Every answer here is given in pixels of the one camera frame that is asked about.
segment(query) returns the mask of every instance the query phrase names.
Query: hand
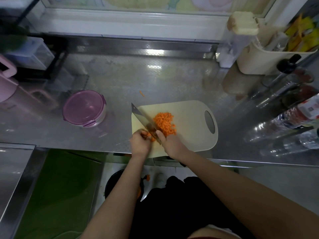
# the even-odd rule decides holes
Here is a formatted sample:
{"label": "hand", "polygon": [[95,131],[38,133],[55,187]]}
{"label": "hand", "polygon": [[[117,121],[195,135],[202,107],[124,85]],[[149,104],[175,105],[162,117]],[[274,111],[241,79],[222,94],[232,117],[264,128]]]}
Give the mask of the hand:
{"label": "hand", "polygon": [[148,132],[137,130],[130,138],[132,157],[146,159],[151,151],[151,137],[147,136]]}
{"label": "hand", "polygon": [[156,131],[156,134],[161,140],[165,152],[171,158],[180,161],[183,158],[184,154],[189,151],[187,147],[181,142],[178,136],[169,135],[166,138],[164,134],[159,130]]}

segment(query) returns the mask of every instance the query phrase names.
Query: bottle with red label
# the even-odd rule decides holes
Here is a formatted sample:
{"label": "bottle with red label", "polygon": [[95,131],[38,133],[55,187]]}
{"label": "bottle with red label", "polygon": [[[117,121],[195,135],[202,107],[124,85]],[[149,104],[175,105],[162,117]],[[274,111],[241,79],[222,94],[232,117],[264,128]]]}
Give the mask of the bottle with red label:
{"label": "bottle with red label", "polygon": [[319,118],[319,94],[279,114],[276,118],[255,126],[245,136],[246,141],[276,137],[283,131],[297,128]]}

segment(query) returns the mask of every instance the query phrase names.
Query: person's left hand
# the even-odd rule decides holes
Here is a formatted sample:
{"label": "person's left hand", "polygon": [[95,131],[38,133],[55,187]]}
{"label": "person's left hand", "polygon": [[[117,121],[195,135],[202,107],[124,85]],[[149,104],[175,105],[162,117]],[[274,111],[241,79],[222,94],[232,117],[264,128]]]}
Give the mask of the person's left hand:
{"label": "person's left hand", "polygon": [[146,159],[151,151],[151,137],[147,136],[148,132],[137,130],[130,138],[132,157]]}

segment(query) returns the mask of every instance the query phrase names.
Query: cream colored lid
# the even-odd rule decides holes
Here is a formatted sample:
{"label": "cream colored lid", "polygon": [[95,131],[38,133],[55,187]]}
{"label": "cream colored lid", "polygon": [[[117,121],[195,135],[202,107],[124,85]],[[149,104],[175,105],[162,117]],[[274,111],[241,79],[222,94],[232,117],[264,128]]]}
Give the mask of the cream colored lid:
{"label": "cream colored lid", "polygon": [[259,32],[258,23],[252,12],[233,12],[228,19],[227,28],[237,35],[255,36]]}

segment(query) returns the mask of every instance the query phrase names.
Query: knife blade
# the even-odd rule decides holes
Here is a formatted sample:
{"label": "knife blade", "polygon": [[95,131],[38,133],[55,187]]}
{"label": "knife blade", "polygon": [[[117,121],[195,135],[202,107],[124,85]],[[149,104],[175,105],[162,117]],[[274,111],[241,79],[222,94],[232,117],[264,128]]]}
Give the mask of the knife blade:
{"label": "knife blade", "polygon": [[136,118],[142,123],[142,125],[148,130],[148,132],[154,137],[159,144],[161,144],[161,141],[159,137],[156,134],[157,126],[154,124],[153,121],[150,121],[147,119],[141,112],[140,110],[134,106],[132,103],[132,113],[136,116]]}

